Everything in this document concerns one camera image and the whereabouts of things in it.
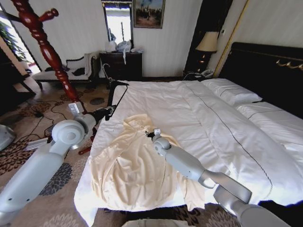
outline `picture frame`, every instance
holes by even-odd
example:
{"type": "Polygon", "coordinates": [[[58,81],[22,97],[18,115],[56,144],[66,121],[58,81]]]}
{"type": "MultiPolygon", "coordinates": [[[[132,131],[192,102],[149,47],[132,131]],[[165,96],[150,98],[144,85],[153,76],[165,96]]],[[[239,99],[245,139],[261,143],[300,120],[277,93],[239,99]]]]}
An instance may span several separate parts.
{"type": "Polygon", "coordinates": [[[165,0],[133,0],[134,27],[162,29],[165,0]]]}

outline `white duvet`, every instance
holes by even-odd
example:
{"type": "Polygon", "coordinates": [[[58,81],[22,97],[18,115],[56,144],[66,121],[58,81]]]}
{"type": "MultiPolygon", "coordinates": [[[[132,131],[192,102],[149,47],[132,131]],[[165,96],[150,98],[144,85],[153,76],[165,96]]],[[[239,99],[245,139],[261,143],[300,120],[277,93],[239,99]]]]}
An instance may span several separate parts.
{"type": "MultiPolygon", "coordinates": [[[[220,171],[249,188],[251,203],[274,200],[281,205],[303,199],[302,170],[283,147],[197,81],[130,84],[114,116],[102,121],[90,156],[99,154],[123,130],[123,120],[148,114],[154,125],[173,136],[204,167],[220,171]]],[[[117,87],[115,104],[124,87],[117,87]]],[[[76,209],[91,226],[98,208],[106,208],[92,191],[86,163],[75,192],[76,209]]],[[[214,189],[205,190],[205,202],[215,202],[214,189]]],[[[183,205],[180,189],[162,207],[183,205]]]]}

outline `carpet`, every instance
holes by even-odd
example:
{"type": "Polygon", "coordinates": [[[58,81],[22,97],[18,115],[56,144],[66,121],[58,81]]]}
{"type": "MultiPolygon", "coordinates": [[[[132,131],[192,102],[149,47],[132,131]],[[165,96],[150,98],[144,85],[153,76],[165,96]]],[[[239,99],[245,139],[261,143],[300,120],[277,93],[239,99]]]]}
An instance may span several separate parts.
{"type": "MultiPolygon", "coordinates": [[[[85,85],[75,85],[79,97],[87,111],[107,105],[108,90],[105,85],[96,89],[86,89],[85,85]]],[[[60,84],[52,84],[44,91],[36,90],[37,95],[0,117],[0,124],[11,127],[17,134],[14,142],[0,152],[0,191],[9,179],[33,154],[24,151],[29,141],[50,135],[53,126],[72,119],[68,97],[60,84]]],[[[76,211],[73,197],[89,153],[82,156],[78,151],[85,145],[70,151],[63,165],[53,176],[40,195],[26,205],[15,218],[12,227],[84,227],[85,222],[76,211]]],[[[197,227],[239,227],[237,219],[225,212],[219,205],[206,204],[205,210],[187,210],[186,205],[173,208],[159,208],[144,212],[112,211],[99,209],[94,227],[120,227],[129,220],[140,218],[186,220],[197,227]]]]}

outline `headboard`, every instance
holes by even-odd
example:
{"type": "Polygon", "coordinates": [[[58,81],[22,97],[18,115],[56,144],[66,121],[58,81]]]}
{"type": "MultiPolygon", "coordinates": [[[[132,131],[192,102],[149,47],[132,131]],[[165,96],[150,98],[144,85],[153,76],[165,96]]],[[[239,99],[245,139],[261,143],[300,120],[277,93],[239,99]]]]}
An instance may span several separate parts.
{"type": "Polygon", "coordinates": [[[303,119],[303,48],[233,43],[219,77],[303,119]]]}

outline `potted plant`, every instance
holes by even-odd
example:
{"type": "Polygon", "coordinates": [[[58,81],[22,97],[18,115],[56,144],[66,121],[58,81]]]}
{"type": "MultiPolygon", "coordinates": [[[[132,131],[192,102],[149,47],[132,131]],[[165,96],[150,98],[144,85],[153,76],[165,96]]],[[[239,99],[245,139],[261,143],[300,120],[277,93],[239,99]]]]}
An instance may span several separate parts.
{"type": "Polygon", "coordinates": [[[18,46],[18,43],[11,33],[9,33],[9,29],[11,27],[7,24],[0,21],[0,35],[7,44],[7,46],[13,51],[14,55],[17,57],[18,61],[22,63],[24,69],[29,69],[28,61],[23,53],[23,50],[18,46]]]}

